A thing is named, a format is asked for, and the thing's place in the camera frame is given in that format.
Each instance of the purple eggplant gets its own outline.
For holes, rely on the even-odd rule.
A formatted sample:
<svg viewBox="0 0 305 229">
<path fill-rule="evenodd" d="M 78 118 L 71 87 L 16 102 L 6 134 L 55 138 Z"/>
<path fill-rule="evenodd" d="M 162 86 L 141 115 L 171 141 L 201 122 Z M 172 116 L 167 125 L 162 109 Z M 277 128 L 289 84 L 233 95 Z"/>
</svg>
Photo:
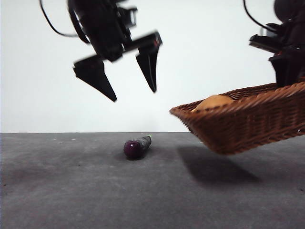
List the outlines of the purple eggplant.
<svg viewBox="0 0 305 229">
<path fill-rule="evenodd" d="M 129 159 L 139 159 L 144 157 L 145 152 L 152 144 L 152 137 L 150 135 L 136 138 L 127 141 L 124 145 L 124 153 Z"/>
</svg>

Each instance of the basket rim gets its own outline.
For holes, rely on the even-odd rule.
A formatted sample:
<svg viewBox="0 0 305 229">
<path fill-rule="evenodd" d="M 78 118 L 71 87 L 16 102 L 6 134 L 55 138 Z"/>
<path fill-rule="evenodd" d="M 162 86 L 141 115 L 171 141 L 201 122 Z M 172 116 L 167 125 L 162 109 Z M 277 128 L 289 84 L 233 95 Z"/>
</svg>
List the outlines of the basket rim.
<svg viewBox="0 0 305 229">
<path fill-rule="evenodd" d="M 256 88 L 256 87 L 247 87 L 247 88 L 242 88 L 242 89 L 251 89 L 251 88 Z M 223 94 L 236 92 L 236 91 L 242 90 L 242 89 L 233 90 L 233 91 L 223 93 Z M 203 100 L 205 100 L 205 99 L 202 99 L 202 100 L 199 100 L 199 101 L 196 101 L 193 103 L 183 104 L 183 105 L 174 107 L 170 110 L 170 113 L 173 115 L 176 115 L 176 116 L 180 116 L 180 115 L 185 116 L 186 115 L 188 117 L 198 117 L 198 115 L 200 115 L 200 118 L 208 119 L 208 118 L 223 115 L 223 114 L 226 114 L 226 115 L 233 114 L 242 109 L 253 108 L 259 104 L 272 102 L 274 100 L 281 99 L 281 98 L 287 98 L 294 94 L 303 93 L 303 92 L 305 92 L 305 81 L 303 81 L 303 82 L 301 81 L 301 82 L 295 83 L 293 85 L 277 88 L 275 90 L 270 90 L 268 92 L 264 92 L 261 94 L 251 95 L 251 96 L 242 98 L 240 100 L 237 100 L 231 104 L 225 104 L 222 106 L 202 109 L 202 110 L 198 110 L 195 112 L 191 112 L 190 110 L 186 110 L 186 109 L 181 109 L 182 106 L 200 103 Z"/>
</svg>

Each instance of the white backdrop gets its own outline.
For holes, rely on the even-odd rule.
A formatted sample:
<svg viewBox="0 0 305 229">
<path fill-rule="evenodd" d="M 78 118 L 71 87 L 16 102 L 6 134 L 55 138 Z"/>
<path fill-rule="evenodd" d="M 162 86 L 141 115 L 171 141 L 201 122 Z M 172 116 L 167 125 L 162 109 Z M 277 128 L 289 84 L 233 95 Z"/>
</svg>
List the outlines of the white backdrop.
<svg viewBox="0 0 305 229">
<path fill-rule="evenodd" d="M 278 23 L 273 0 L 248 0 L 263 24 Z M 44 0 L 61 32 L 74 33 L 65 0 Z M 130 0 L 137 6 L 133 37 L 157 29 L 163 46 L 153 94 L 136 52 L 105 63 L 118 97 L 111 102 L 77 79 L 74 61 L 93 54 L 76 38 L 55 34 L 38 0 L 1 0 L 1 132 L 186 131 L 170 108 L 212 94 L 271 83 L 271 53 L 248 46 L 259 32 L 242 0 Z"/>
</svg>

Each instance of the gray floor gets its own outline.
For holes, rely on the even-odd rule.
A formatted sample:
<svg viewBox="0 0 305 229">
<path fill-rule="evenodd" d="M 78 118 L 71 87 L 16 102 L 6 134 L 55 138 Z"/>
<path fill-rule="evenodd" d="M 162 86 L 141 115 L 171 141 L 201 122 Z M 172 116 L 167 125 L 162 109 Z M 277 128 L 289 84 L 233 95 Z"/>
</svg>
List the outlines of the gray floor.
<svg viewBox="0 0 305 229">
<path fill-rule="evenodd" d="M 3 229 L 304 229 L 305 138 L 218 156 L 190 133 L 2 134 Z"/>
</svg>

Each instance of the brown basket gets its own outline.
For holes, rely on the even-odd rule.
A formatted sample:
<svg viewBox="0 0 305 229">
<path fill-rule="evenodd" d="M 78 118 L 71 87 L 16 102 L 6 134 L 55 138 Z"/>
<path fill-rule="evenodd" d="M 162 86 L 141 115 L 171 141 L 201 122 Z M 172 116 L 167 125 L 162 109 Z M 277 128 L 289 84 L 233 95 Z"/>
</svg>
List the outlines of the brown basket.
<svg viewBox="0 0 305 229">
<path fill-rule="evenodd" d="M 305 134 L 305 77 L 283 88 L 271 83 L 222 95 L 234 103 L 191 113 L 201 100 L 170 110 L 218 154 L 233 155 Z"/>
</svg>

